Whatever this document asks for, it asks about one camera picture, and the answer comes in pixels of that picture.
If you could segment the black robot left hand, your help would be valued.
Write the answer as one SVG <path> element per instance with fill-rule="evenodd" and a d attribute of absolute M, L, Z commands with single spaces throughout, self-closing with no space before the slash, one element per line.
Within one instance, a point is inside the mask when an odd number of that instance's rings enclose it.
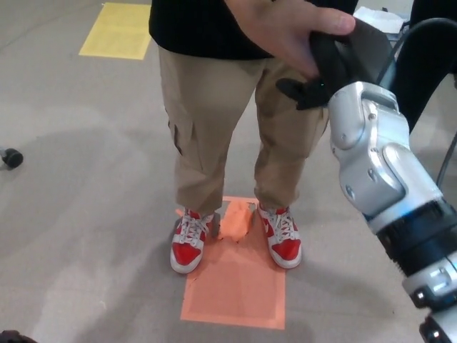
<path fill-rule="evenodd" d="M 0 343 L 36 343 L 36 341 L 16 330 L 4 330 L 0 333 Z"/>

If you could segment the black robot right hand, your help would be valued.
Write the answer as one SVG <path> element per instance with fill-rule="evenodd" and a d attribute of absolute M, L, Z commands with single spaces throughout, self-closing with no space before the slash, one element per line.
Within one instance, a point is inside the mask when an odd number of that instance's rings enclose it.
<path fill-rule="evenodd" d="M 377 78 L 392 52 L 387 36 L 357 19 L 345 36 L 313 32 L 309 37 L 318 77 L 307 82 L 283 78 L 277 89 L 296 102 L 298 110 L 326 106 L 341 88 L 356 81 L 377 84 Z"/>

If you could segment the person's bare right hand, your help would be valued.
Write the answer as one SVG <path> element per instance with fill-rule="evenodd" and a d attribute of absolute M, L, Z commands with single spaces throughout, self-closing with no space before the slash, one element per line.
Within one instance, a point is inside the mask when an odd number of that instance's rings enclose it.
<path fill-rule="evenodd" d="M 309 78 L 318 75 L 310 33 L 347 35 L 356 25 L 350 14 L 307 1 L 232 0 L 226 5 L 253 43 Z"/>

